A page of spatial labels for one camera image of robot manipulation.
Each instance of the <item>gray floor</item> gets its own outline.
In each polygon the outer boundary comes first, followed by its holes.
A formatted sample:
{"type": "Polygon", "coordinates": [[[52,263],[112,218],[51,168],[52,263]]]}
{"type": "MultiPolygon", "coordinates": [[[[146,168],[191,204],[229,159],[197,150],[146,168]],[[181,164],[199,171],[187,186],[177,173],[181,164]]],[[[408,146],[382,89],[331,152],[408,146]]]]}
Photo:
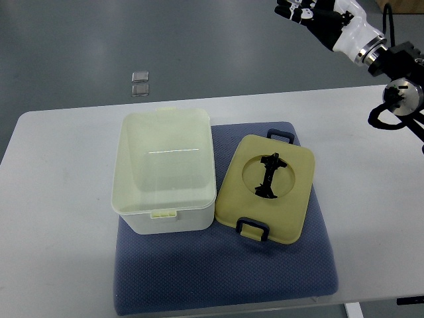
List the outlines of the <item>gray floor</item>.
{"type": "MultiPolygon", "coordinates": [[[[374,0],[359,3],[381,28],[374,0]]],[[[0,159],[27,111],[388,82],[328,51],[274,7],[274,0],[0,0],[0,159]],[[137,70],[150,72],[148,96],[131,97],[137,70]]],[[[394,21],[397,43],[424,50],[424,15],[394,21]]],[[[365,318],[424,317],[422,305],[361,305],[365,318]]],[[[340,305],[231,317],[346,314],[340,305]]]]}

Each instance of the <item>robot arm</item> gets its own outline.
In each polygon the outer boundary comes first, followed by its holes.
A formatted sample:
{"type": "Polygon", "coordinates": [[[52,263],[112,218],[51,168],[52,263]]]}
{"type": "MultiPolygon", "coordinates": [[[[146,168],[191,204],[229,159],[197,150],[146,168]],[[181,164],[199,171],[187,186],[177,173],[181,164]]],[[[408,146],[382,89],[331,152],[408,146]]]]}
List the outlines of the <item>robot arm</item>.
{"type": "Polygon", "coordinates": [[[368,122],[376,128],[411,129],[424,142],[424,55],[409,42],[388,48],[384,35],[366,22],[364,9],[355,0],[278,0],[275,12],[304,25],[329,50],[342,52],[355,64],[368,66],[373,76],[385,73],[392,82],[384,102],[368,122]],[[378,115],[388,109],[399,120],[383,123],[378,115]]]}

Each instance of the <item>navy blue handle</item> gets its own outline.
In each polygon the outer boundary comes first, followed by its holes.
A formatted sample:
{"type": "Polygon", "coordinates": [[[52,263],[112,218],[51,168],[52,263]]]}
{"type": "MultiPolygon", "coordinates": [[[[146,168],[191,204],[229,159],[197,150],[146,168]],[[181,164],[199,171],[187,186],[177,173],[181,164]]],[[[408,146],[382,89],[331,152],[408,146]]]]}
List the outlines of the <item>navy blue handle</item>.
{"type": "Polygon", "coordinates": [[[268,240],[268,235],[270,234],[270,227],[266,223],[259,222],[259,221],[254,220],[254,219],[249,219],[248,217],[241,217],[240,219],[237,220],[237,223],[236,223],[236,232],[237,233],[241,233],[241,230],[243,228],[243,224],[250,225],[251,227],[257,227],[257,228],[263,230],[264,232],[262,233],[260,240],[262,242],[268,240]]]}
{"type": "Polygon", "coordinates": [[[292,134],[291,132],[279,131],[278,129],[271,128],[270,130],[268,130],[268,133],[266,134],[266,138],[271,139],[271,136],[273,134],[276,136],[287,138],[289,140],[289,144],[294,143],[294,134],[292,134]]]}

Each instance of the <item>lid handle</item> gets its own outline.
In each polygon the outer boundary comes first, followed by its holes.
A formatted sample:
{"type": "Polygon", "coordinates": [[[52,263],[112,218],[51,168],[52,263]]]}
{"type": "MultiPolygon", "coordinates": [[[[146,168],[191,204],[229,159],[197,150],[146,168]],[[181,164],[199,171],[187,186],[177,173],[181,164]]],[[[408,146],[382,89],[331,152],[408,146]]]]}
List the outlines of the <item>lid handle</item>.
{"type": "Polygon", "coordinates": [[[276,135],[276,136],[287,138],[289,140],[289,144],[294,143],[294,134],[292,134],[291,132],[279,131],[278,129],[271,128],[270,130],[268,130],[268,132],[266,134],[266,138],[271,139],[271,136],[273,134],[276,135]]]}
{"type": "Polygon", "coordinates": [[[265,176],[264,176],[264,182],[260,184],[260,186],[255,188],[255,194],[264,197],[266,199],[275,199],[277,198],[276,195],[274,195],[274,192],[272,192],[271,189],[271,183],[272,178],[274,177],[274,172],[279,167],[287,167],[287,164],[279,159],[280,155],[276,152],[271,156],[263,156],[260,159],[260,162],[265,165],[265,176]]]}
{"type": "Polygon", "coordinates": [[[268,235],[270,234],[270,227],[266,223],[259,222],[259,221],[254,220],[254,219],[249,219],[248,217],[241,217],[240,219],[237,220],[237,223],[236,223],[236,232],[237,233],[241,233],[241,230],[243,228],[243,224],[250,225],[251,227],[257,227],[257,228],[263,230],[264,232],[262,233],[260,240],[262,242],[268,240],[268,235]]]}

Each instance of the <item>black cable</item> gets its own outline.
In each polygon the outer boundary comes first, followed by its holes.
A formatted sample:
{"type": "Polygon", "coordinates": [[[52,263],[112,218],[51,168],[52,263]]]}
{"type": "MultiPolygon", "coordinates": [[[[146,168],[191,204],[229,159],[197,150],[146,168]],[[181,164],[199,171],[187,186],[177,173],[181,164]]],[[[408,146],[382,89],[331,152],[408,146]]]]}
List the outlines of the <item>black cable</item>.
{"type": "Polygon", "coordinates": [[[384,5],[383,9],[383,33],[386,35],[386,16],[389,13],[389,28],[390,28],[390,46],[395,46],[395,26],[393,23],[392,6],[389,3],[384,5]]]}

